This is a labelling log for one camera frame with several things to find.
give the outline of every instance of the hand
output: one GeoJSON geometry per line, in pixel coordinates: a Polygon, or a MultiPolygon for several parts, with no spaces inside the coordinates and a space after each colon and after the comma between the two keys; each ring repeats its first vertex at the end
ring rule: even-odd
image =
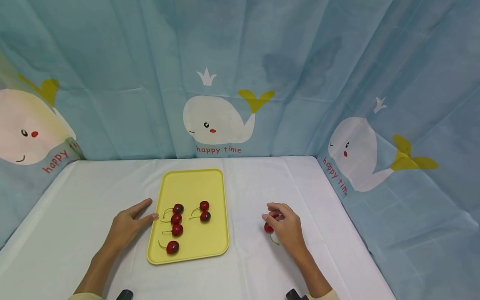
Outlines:
{"type": "Polygon", "coordinates": [[[280,243],[294,257],[306,251],[300,218],[286,204],[267,203],[269,214],[262,218],[275,230],[280,243]]]}
{"type": "Polygon", "coordinates": [[[142,211],[152,204],[148,198],[126,209],[113,218],[112,226],[102,248],[108,252],[122,251],[135,238],[137,233],[144,227],[152,224],[158,218],[158,214],[150,214],[138,219],[142,211]]]}

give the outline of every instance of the wrist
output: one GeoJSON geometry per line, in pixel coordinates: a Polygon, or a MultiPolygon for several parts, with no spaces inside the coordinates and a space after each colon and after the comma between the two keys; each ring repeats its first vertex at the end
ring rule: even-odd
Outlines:
{"type": "Polygon", "coordinates": [[[95,254],[94,259],[97,260],[115,260],[121,253],[120,247],[114,247],[104,244],[95,254]]]}
{"type": "Polygon", "coordinates": [[[304,260],[305,258],[311,257],[310,252],[307,249],[306,245],[297,246],[291,251],[289,251],[290,256],[296,262],[304,260]]]}

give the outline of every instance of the right hand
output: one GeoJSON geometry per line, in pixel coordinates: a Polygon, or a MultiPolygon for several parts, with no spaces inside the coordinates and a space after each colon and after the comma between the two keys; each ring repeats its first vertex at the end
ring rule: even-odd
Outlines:
{"type": "Polygon", "coordinates": [[[307,249],[300,217],[286,204],[267,203],[267,207],[270,212],[262,215],[262,218],[275,230],[280,243],[292,257],[300,255],[307,249]]]}

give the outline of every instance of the whale print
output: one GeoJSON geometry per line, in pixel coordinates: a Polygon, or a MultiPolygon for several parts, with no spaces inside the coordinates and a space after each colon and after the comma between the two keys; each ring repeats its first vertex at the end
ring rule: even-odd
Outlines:
{"type": "Polygon", "coordinates": [[[255,127],[255,114],[274,95],[269,91],[259,99],[249,90],[239,90],[250,106],[252,114],[246,123],[233,105],[216,96],[195,96],[183,108],[183,123],[187,132],[203,144],[240,144],[252,136],[255,127]]]}
{"type": "MultiPolygon", "coordinates": [[[[41,89],[20,75],[53,106],[56,80],[45,80],[41,89]]],[[[0,158],[18,165],[31,165],[75,134],[60,113],[31,93],[0,90],[0,158]]]]}
{"type": "Polygon", "coordinates": [[[375,172],[377,138],[365,118],[352,117],[340,122],[332,134],[328,153],[354,190],[367,192],[393,172],[407,169],[435,169],[438,164],[428,157],[411,157],[411,145],[401,135],[394,135],[397,153],[389,168],[375,172]]]}

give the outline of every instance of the forearm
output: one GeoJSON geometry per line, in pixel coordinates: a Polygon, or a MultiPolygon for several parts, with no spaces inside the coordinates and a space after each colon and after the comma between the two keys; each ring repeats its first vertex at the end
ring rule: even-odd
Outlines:
{"type": "Polygon", "coordinates": [[[312,297],[323,297],[332,290],[306,247],[299,249],[292,257],[300,269],[312,297]]]}
{"type": "Polygon", "coordinates": [[[119,251],[100,249],[92,258],[90,267],[74,294],[93,293],[101,296],[119,251]]]}

